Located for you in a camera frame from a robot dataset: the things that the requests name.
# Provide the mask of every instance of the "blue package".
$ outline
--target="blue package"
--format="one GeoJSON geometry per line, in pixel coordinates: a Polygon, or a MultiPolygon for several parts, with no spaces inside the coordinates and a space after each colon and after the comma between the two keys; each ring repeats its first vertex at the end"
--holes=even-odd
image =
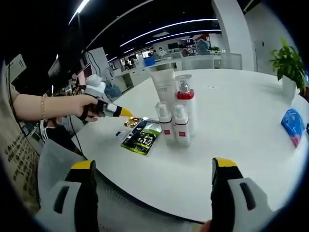
{"type": "Polygon", "coordinates": [[[293,144],[298,146],[301,135],[305,130],[304,122],[299,113],[295,109],[289,109],[281,121],[281,125],[288,132],[293,144]]]}

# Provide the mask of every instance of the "table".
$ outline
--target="table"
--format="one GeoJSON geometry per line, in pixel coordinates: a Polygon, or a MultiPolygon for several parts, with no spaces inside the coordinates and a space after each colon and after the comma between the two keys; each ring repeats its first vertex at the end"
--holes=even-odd
{"type": "MultiPolygon", "coordinates": [[[[277,78],[224,69],[175,73],[179,74],[192,74],[199,106],[199,131],[189,148],[167,146],[159,136],[148,156],[139,155],[115,139],[125,118],[101,118],[77,133],[84,155],[131,196],[188,220],[211,218],[214,157],[232,159],[243,176],[268,195],[272,210],[281,207],[293,191],[301,162],[290,165],[295,148],[280,125],[289,103],[277,78]]],[[[157,118],[158,101],[150,78],[115,103],[136,116],[157,118]]]]}

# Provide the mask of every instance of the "yellow tip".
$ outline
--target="yellow tip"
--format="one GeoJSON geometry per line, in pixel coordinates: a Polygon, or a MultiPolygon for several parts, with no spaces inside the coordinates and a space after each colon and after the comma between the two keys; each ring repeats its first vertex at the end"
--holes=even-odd
{"type": "Polygon", "coordinates": [[[134,117],[134,115],[126,108],[122,108],[120,115],[124,117],[134,117]]]}

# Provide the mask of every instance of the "green leaves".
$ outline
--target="green leaves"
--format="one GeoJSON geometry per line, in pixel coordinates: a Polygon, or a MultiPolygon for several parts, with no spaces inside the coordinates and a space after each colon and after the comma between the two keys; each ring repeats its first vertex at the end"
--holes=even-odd
{"type": "Polygon", "coordinates": [[[269,54],[273,57],[269,62],[272,63],[273,71],[277,70],[278,81],[286,77],[296,82],[297,88],[304,90],[306,75],[306,68],[303,64],[301,57],[296,49],[289,46],[285,39],[281,37],[283,47],[278,50],[273,50],[269,54]]]}

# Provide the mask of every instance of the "red label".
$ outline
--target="red label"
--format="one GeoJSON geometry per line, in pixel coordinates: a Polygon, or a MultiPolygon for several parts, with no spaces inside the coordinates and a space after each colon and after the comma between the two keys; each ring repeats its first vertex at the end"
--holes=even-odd
{"type": "Polygon", "coordinates": [[[164,134],[170,134],[170,130],[164,130],[164,134]]]}
{"type": "Polygon", "coordinates": [[[178,132],[178,133],[179,133],[179,136],[180,136],[180,137],[185,137],[185,132],[180,131],[180,132],[178,132]]]}

